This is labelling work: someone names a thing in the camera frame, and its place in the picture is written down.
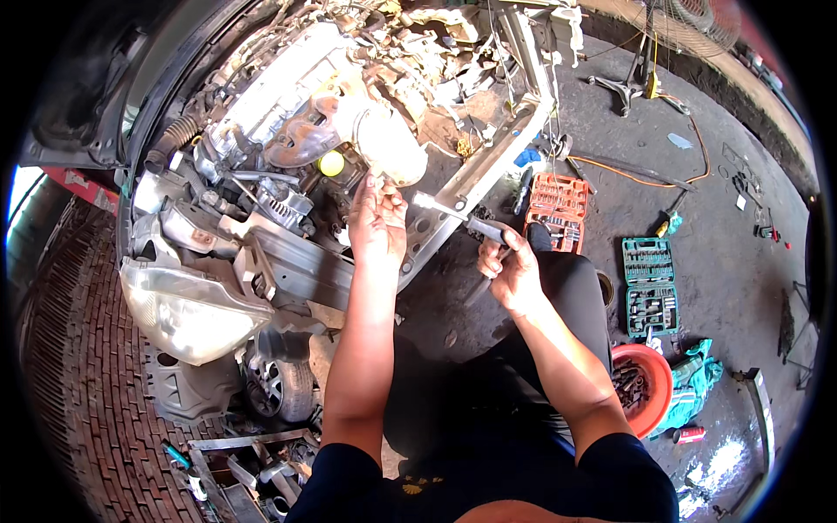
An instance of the yellow cap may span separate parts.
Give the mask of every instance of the yellow cap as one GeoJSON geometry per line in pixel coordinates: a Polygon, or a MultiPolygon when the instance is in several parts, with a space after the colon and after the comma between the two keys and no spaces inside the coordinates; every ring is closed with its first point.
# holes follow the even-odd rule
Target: yellow cap
{"type": "Polygon", "coordinates": [[[337,151],[328,151],[326,155],[317,160],[316,166],[320,172],[328,177],[337,176],[343,170],[346,161],[343,160],[343,155],[337,151]]]}

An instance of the fan stand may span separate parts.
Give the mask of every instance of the fan stand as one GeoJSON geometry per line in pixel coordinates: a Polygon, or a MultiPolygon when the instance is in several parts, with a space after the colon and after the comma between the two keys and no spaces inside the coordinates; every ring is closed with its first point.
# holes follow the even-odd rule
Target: fan stand
{"type": "Polygon", "coordinates": [[[651,46],[645,46],[646,40],[648,39],[648,35],[643,33],[642,40],[639,42],[639,47],[636,49],[636,53],[634,54],[634,61],[631,62],[630,71],[628,72],[628,76],[622,81],[611,80],[607,78],[602,78],[601,76],[589,76],[587,78],[587,82],[590,85],[599,84],[606,89],[610,89],[612,91],[616,91],[619,95],[619,98],[622,99],[622,117],[627,118],[630,114],[630,101],[636,98],[637,96],[642,95],[645,92],[645,86],[648,84],[648,77],[650,74],[650,55],[651,55],[651,46]],[[643,75],[643,84],[638,85],[633,82],[634,72],[636,71],[636,67],[639,64],[639,57],[645,51],[645,56],[643,57],[643,65],[642,65],[642,75],[643,75]]]}

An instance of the concrete floor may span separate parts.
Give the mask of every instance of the concrete floor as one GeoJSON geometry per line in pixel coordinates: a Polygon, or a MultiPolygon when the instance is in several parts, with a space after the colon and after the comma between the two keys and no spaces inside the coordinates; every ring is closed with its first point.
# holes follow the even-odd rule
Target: concrete floor
{"type": "MultiPolygon", "coordinates": [[[[595,54],[609,47],[586,38],[584,51],[595,54]]],[[[634,100],[630,117],[620,118],[616,94],[588,85],[586,78],[591,74],[623,78],[632,57],[627,51],[615,49],[581,63],[577,69],[559,68],[561,132],[573,137],[577,150],[611,156],[682,180],[703,173],[701,149],[687,117],[663,100],[639,98],[634,100]],[[694,147],[681,150],[674,146],[666,138],[672,132],[694,147]]],[[[712,176],[696,183],[699,193],[686,197],[680,208],[686,222],[671,237],[684,329],[680,346],[685,349],[701,338],[712,338],[711,355],[727,370],[761,367],[772,398],[777,455],[781,455],[804,400],[804,392],[796,390],[800,370],[784,366],[776,356],[781,294],[782,289],[791,294],[799,331],[806,313],[792,291],[792,283],[804,282],[808,212],[784,172],[752,134],[709,96],[660,66],[657,71],[665,90],[691,108],[712,169],[712,176]],[[744,211],[738,210],[732,182],[718,174],[719,166],[731,174],[736,172],[722,154],[725,143],[746,157],[763,180],[763,201],[773,210],[773,221],[783,241],[792,244],[791,250],[753,237],[753,203],[748,203],[744,211]]],[[[502,89],[495,89],[469,100],[471,114],[491,120],[502,93],[502,89]]],[[[441,131],[428,138],[454,148],[450,143],[455,138],[452,132],[441,131]]],[[[429,153],[434,173],[419,188],[433,192],[433,184],[449,177],[459,164],[434,154],[432,149],[429,153]]],[[[593,166],[586,170],[598,186],[598,195],[592,197],[585,219],[583,254],[614,282],[616,297],[608,308],[608,330],[615,344],[627,343],[631,340],[625,326],[621,238],[653,235],[661,222],[661,212],[672,205],[680,190],[646,187],[593,166]]],[[[570,174],[565,165],[556,166],[556,171],[570,174]]],[[[516,181],[504,177],[484,204],[501,221],[519,224],[519,219],[516,222],[503,213],[515,190],[516,181]]],[[[474,269],[477,245],[464,231],[454,233],[398,297],[396,311],[405,321],[397,332],[412,339],[426,357],[467,361],[511,328],[505,311],[488,294],[472,310],[460,309],[478,278],[474,269]],[[456,341],[445,348],[444,340],[452,331],[456,341]]],[[[663,336],[663,340],[666,357],[676,363],[682,356],[675,352],[671,336],[663,336]]],[[[814,337],[806,332],[791,359],[810,364],[814,346],[814,337]]],[[[683,490],[681,516],[689,521],[714,521],[711,507],[731,509],[762,472],[761,439],[746,388],[725,374],[711,390],[695,424],[707,431],[706,438],[698,443],[675,446],[666,436],[644,443],[677,489],[688,489],[684,485],[689,475],[693,487],[683,490]]]]}

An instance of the headlight lens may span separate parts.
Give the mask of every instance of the headlight lens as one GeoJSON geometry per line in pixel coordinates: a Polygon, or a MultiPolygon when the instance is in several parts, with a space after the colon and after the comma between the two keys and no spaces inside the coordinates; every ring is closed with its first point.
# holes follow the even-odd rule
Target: headlight lens
{"type": "Polygon", "coordinates": [[[218,359],[270,322],[273,309],[201,272],[124,258],[122,294],[142,334],[191,365],[218,359]]]}

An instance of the car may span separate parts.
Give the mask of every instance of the car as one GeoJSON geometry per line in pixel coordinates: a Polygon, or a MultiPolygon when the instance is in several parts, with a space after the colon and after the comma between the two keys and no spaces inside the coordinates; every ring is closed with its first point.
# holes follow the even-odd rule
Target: car
{"type": "MultiPolygon", "coordinates": [[[[107,4],[89,12],[76,36],[96,26],[95,44],[66,46],[20,164],[113,173],[121,286],[150,342],[159,415],[199,423],[244,392],[258,423],[309,423],[308,341],[329,333],[310,303],[347,305],[357,183],[367,172],[405,192],[418,183],[418,131],[439,107],[479,145],[435,197],[473,209],[557,114],[546,33],[530,23],[551,9],[175,4],[139,3],[104,31],[107,4]],[[518,72],[526,92],[511,88],[518,72]],[[465,128],[451,105],[498,81],[506,121],[465,128]]],[[[399,290],[460,224],[427,209],[410,218],[399,290]]]]}

